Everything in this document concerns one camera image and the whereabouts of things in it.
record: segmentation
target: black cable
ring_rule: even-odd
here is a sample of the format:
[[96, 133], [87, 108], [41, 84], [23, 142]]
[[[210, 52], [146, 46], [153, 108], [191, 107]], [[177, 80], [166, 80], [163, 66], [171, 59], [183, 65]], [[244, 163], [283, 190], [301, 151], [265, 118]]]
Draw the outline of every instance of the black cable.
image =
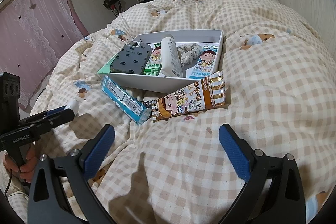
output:
[[10, 170], [10, 176], [9, 176], [8, 185], [7, 185], [7, 188], [6, 188], [5, 192], [4, 192], [7, 201], [8, 201], [7, 191], [8, 191], [8, 189], [9, 189], [9, 187], [11, 186], [12, 176], [13, 176], [13, 174], [12, 174], [12, 170]]

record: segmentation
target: beige gingham blanket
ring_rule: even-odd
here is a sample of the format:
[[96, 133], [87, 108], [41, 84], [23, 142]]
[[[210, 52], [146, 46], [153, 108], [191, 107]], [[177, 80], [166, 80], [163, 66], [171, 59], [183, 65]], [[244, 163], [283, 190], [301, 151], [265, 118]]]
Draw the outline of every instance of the beige gingham blanket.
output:
[[[100, 90], [95, 73], [122, 48], [121, 39], [175, 29], [224, 31], [226, 52], [219, 69], [227, 105], [168, 121], [148, 120], [138, 127]], [[126, 34], [118, 36], [115, 30]], [[275, 38], [240, 50], [253, 34]], [[129, 92], [145, 101], [159, 96]], [[336, 64], [308, 22], [277, 0], [135, 5], [64, 54], [32, 114], [73, 98], [80, 102], [78, 116], [43, 135], [38, 146], [41, 153], [62, 156], [83, 147], [105, 124], [113, 125], [116, 137], [103, 162], [106, 167], [90, 183], [119, 224], [216, 223], [244, 184], [218, 140], [224, 123], [253, 149], [276, 157], [293, 154], [307, 200], [334, 186]], [[75, 213], [83, 217], [64, 186]]]

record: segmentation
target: white bottle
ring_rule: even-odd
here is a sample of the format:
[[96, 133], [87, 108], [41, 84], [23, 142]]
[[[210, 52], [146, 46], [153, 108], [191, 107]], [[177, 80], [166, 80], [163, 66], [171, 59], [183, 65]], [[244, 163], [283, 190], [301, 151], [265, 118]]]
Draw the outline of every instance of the white bottle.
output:
[[161, 75], [183, 77], [179, 52], [172, 37], [165, 37], [161, 41], [161, 63]]

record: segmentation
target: white box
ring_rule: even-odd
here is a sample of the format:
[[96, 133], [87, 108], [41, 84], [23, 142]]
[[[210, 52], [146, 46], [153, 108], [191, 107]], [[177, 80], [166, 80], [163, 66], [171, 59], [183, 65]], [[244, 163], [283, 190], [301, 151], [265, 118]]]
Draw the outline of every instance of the white box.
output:
[[[221, 59], [223, 47], [223, 31], [222, 30], [176, 30], [165, 32], [152, 32], [138, 35], [134, 40], [145, 44], [160, 43], [167, 35], [172, 35], [177, 45], [196, 42], [197, 44], [218, 44], [217, 54], [211, 69], [211, 73], [218, 71], [219, 62]], [[192, 65], [183, 68], [186, 75], [190, 75], [197, 60], [194, 60]], [[153, 75], [133, 75], [126, 73], [108, 73], [113, 81], [120, 86], [128, 88], [136, 88], [141, 90], [150, 90], [161, 93], [172, 93], [176, 90], [190, 85], [196, 79], [178, 78], [178, 77], [161, 77]]]

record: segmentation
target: pink curtain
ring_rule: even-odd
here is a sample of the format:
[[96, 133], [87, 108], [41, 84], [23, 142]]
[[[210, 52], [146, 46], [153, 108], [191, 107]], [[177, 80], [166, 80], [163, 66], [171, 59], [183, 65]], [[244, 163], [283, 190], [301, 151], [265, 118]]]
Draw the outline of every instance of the pink curtain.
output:
[[24, 107], [59, 58], [83, 38], [68, 0], [13, 0], [0, 12], [0, 34], [0, 71], [20, 76]]

